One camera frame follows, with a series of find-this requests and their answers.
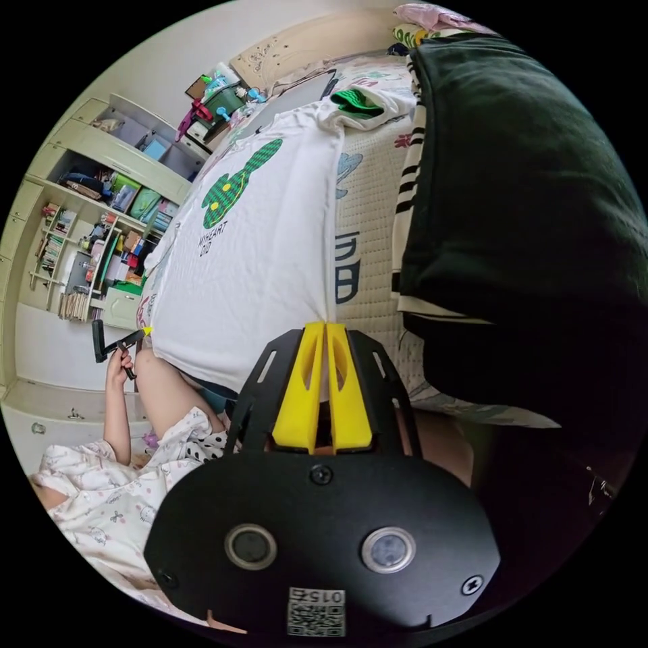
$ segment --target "pink toy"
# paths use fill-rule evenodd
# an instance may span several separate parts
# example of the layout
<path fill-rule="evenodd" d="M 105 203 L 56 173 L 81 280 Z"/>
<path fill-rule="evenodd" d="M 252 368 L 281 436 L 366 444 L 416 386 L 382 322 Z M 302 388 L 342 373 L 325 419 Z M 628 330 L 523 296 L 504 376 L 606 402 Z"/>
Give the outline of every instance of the pink toy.
<path fill-rule="evenodd" d="M 157 444 L 157 435 L 155 434 L 155 432 L 151 431 L 148 434 L 144 435 L 144 437 L 142 437 L 142 438 L 143 438 L 145 444 L 148 447 L 157 448 L 157 445 L 158 445 Z"/>

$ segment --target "leg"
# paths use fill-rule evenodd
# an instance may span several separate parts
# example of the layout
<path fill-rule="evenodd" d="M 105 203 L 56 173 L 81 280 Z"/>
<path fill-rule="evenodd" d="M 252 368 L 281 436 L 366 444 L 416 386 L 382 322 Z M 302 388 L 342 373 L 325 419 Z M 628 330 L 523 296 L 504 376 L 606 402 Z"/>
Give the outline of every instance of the leg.
<path fill-rule="evenodd" d="M 398 426 L 406 454 L 411 453 L 409 439 L 400 412 Z M 436 464 L 470 487 L 473 477 L 473 447 L 465 439 L 458 423 L 449 416 L 414 410 L 423 458 Z"/>
<path fill-rule="evenodd" d="M 146 417 L 158 439 L 194 407 L 207 415 L 215 433 L 225 429 L 205 399 L 187 384 L 177 369 L 156 358 L 152 349 L 142 349 L 137 354 L 135 373 Z"/>

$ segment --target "screw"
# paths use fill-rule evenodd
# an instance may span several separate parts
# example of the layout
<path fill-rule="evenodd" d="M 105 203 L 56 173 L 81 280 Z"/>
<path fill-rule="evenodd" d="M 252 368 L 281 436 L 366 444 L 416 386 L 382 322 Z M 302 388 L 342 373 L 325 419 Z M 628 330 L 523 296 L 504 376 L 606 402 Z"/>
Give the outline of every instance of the screw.
<path fill-rule="evenodd" d="M 158 569 L 157 576 L 169 589 L 175 589 L 178 586 L 178 579 L 165 569 Z"/>
<path fill-rule="evenodd" d="M 333 471 L 328 466 L 313 466 L 310 469 L 310 480 L 318 486 L 326 486 L 333 479 Z"/>
<path fill-rule="evenodd" d="M 482 576 L 471 576 L 461 586 L 461 594 L 463 594 L 464 596 L 472 596 L 473 594 L 479 592 L 483 584 L 484 584 L 484 579 Z"/>

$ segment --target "white t-shirt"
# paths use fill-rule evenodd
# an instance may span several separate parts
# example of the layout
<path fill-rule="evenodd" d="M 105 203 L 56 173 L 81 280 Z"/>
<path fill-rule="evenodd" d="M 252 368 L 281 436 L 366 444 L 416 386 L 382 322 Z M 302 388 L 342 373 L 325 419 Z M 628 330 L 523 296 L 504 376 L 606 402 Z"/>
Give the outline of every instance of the white t-shirt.
<path fill-rule="evenodd" d="M 235 143 L 192 190 L 152 307 L 158 357 L 239 392 L 268 342 L 335 321 L 344 127 L 371 130 L 413 106 L 404 94 L 362 92 L 381 115 L 343 113 L 330 100 L 281 113 Z"/>

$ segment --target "hand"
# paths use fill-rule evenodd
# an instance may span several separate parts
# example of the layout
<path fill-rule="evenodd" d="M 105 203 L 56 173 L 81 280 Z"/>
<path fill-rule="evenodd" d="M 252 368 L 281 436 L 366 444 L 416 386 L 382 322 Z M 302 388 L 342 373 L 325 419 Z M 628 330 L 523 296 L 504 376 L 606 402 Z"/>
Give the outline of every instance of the hand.
<path fill-rule="evenodd" d="M 108 370 L 106 372 L 106 387 L 118 387 L 123 388 L 124 383 L 126 382 L 126 372 L 124 371 L 128 367 L 129 369 L 133 368 L 133 359 L 130 357 L 128 351 L 122 351 L 117 349 L 111 356 L 108 361 Z"/>

